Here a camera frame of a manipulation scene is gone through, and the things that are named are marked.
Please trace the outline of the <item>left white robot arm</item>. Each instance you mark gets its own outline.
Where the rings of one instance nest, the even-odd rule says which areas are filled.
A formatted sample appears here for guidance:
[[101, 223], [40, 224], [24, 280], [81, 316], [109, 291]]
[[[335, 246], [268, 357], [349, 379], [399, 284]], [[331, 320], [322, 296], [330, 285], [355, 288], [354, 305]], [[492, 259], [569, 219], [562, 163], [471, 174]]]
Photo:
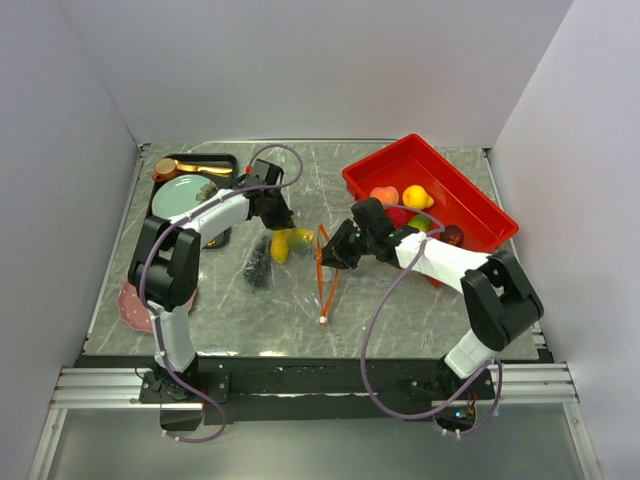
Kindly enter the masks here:
[[198, 390], [197, 374], [188, 370], [196, 358], [188, 326], [188, 303], [197, 289], [201, 251], [231, 227], [261, 219], [270, 230], [294, 226], [281, 188], [284, 171], [256, 160], [229, 187], [219, 188], [195, 207], [168, 218], [148, 217], [134, 251], [128, 281], [149, 312], [156, 363], [169, 370], [163, 390], [184, 402]]

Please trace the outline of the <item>clear zip top bag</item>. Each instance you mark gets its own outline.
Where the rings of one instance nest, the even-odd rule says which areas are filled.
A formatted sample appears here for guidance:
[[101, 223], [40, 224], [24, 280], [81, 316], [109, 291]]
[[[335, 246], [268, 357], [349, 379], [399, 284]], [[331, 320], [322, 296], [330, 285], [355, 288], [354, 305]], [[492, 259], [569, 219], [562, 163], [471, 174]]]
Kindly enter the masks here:
[[[321, 248], [329, 241], [325, 226], [319, 224], [316, 228], [308, 230], [315, 233], [315, 247], [311, 253], [300, 255], [289, 249], [288, 259], [283, 265], [272, 259], [266, 288], [253, 289], [245, 282], [252, 292], [274, 288], [281, 298], [292, 295], [309, 302], [317, 309], [317, 323], [325, 326], [329, 323], [332, 303], [338, 290], [339, 272], [335, 268], [321, 265]], [[269, 236], [272, 241], [273, 232], [264, 235]]]

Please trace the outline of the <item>red fake strawberry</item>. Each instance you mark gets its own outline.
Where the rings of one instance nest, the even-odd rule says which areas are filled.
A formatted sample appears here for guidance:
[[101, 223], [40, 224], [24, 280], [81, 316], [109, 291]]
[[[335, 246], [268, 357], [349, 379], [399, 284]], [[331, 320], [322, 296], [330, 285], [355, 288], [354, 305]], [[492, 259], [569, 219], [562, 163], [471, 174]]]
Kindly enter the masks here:
[[386, 208], [385, 213], [391, 219], [395, 228], [400, 228], [406, 225], [412, 218], [413, 214], [407, 210], [401, 208]]

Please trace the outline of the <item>dark fake grapes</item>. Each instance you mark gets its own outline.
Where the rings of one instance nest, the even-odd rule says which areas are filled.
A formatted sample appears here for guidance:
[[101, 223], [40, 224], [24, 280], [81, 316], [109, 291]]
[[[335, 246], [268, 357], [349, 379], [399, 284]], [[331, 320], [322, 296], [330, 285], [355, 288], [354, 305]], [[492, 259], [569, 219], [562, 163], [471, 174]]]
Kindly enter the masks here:
[[262, 236], [254, 246], [244, 270], [244, 280], [253, 288], [266, 288], [271, 272], [271, 238]]

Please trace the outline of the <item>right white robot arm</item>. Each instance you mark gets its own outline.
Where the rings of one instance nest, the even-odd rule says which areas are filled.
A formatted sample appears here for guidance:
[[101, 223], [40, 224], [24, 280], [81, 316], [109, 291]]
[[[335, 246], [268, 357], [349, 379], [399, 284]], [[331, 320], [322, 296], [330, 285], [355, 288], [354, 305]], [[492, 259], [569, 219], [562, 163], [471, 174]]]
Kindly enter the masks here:
[[460, 398], [482, 364], [495, 357], [543, 315], [544, 307], [515, 256], [473, 252], [432, 238], [411, 226], [364, 228], [346, 220], [321, 249], [321, 264], [355, 268], [361, 257], [417, 272], [459, 292], [469, 330], [444, 356], [439, 390]]

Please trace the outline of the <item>dark red fake apple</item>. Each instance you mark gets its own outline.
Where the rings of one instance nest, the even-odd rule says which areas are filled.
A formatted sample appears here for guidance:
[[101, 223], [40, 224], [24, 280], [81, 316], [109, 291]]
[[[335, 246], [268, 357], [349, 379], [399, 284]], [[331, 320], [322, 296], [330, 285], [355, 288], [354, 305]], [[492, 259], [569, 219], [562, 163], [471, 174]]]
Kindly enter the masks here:
[[464, 231], [457, 225], [447, 225], [439, 235], [439, 240], [453, 245], [455, 247], [461, 247], [465, 239]]

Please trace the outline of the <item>yellow green fake mango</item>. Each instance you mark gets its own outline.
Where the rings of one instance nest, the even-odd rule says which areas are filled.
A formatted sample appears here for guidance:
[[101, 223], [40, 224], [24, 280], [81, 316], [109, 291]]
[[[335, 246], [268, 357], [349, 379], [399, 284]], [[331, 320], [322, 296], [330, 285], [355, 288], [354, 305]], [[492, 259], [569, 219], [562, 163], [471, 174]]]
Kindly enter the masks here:
[[295, 229], [289, 237], [289, 249], [300, 255], [311, 253], [315, 247], [315, 233], [308, 229]]

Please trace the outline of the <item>yellow fake banana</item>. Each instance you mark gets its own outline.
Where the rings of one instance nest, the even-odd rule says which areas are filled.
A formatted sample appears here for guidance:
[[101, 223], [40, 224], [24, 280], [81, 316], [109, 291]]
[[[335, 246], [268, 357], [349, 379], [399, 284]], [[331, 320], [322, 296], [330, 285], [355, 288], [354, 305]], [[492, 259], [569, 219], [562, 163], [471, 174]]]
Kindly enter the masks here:
[[288, 259], [290, 249], [289, 241], [292, 233], [292, 229], [282, 229], [273, 232], [271, 241], [271, 257], [280, 265], [285, 264]]

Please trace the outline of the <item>fake peach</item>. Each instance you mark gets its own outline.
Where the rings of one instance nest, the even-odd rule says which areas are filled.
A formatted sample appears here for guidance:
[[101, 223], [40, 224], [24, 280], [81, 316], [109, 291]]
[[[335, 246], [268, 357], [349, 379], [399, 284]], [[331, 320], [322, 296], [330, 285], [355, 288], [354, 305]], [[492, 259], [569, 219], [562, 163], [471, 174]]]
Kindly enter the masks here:
[[395, 205], [399, 202], [399, 192], [393, 186], [375, 187], [370, 191], [370, 197], [382, 204]]

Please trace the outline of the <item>fake orange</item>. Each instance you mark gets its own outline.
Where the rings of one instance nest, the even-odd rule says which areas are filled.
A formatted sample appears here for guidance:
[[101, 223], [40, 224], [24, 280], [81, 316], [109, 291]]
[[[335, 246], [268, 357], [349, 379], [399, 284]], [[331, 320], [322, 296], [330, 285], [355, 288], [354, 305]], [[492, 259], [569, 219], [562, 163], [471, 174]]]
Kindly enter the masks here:
[[435, 200], [421, 185], [411, 185], [402, 193], [402, 204], [412, 209], [425, 210], [431, 208]]

